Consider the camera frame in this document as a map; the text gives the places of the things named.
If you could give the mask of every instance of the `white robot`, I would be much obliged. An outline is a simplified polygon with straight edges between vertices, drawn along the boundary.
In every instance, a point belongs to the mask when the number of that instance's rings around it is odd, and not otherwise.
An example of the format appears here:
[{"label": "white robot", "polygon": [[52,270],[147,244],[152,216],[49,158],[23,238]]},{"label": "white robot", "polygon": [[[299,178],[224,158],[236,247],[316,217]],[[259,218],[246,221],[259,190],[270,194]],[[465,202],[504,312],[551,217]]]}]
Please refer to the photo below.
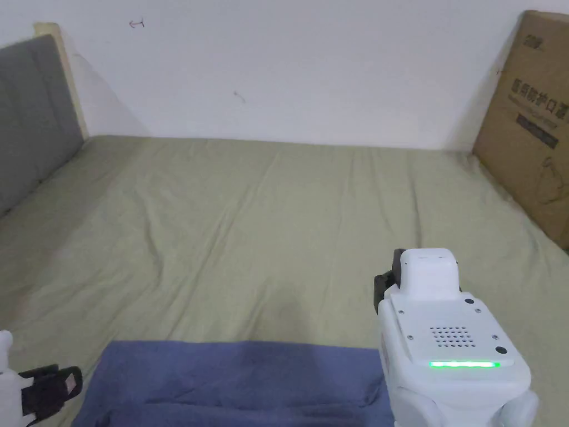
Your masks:
[{"label": "white robot", "polygon": [[374,304],[395,427],[531,427],[529,367],[448,249],[396,250]]},{"label": "white robot", "polygon": [[44,366],[16,373],[8,367],[12,334],[0,331],[0,427],[27,427],[51,417],[83,388],[76,366]]}]

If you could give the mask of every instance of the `gray headboard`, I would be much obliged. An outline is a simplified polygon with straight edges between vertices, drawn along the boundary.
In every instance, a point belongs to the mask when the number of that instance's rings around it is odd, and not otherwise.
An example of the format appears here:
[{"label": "gray headboard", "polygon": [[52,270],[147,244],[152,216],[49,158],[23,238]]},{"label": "gray headboard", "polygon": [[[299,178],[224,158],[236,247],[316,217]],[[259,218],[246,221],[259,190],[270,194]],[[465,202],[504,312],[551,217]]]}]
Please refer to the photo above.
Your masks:
[{"label": "gray headboard", "polygon": [[83,145],[55,40],[0,50],[0,216]]}]

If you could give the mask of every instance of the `blue towel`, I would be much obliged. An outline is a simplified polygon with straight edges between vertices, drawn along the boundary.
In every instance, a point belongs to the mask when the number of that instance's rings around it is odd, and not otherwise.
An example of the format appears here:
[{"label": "blue towel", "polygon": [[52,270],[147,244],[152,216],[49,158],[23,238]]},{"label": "blue towel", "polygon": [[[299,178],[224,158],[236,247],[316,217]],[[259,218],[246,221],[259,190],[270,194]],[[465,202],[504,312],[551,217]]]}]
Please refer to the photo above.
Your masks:
[{"label": "blue towel", "polygon": [[113,342],[74,427],[393,427],[375,349]]}]

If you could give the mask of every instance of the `bed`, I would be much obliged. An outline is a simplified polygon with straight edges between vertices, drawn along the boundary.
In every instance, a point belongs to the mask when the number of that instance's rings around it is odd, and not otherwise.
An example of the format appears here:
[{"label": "bed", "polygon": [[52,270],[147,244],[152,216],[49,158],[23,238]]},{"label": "bed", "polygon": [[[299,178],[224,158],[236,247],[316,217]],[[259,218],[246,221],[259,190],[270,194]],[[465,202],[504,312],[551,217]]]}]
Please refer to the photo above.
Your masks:
[{"label": "bed", "polygon": [[[70,138],[64,154],[16,186],[0,219],[0,329],[15,337],[13,369],[58,362],[89,379],[114,340],[377,348],[373,277],[394,248],[445,247],[462,288],[492,309],[531,367],[535,425],[569,418],[569,257],[470,154],[84,142],[76,125],[57,126]],[[69,425],[80,405],[46,425]]]}]

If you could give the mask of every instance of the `white wall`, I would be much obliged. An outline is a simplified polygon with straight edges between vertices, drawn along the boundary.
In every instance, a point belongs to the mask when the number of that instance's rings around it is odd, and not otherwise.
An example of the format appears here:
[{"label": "white wall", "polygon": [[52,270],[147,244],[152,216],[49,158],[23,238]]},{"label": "white wall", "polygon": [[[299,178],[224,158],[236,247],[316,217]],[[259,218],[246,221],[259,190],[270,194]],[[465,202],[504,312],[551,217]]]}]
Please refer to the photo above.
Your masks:
[{"label": "white wall", "polygon": [[524,9],[569,2],[4,0],[0,43],[62,27],[90,134],[468,150]]}]

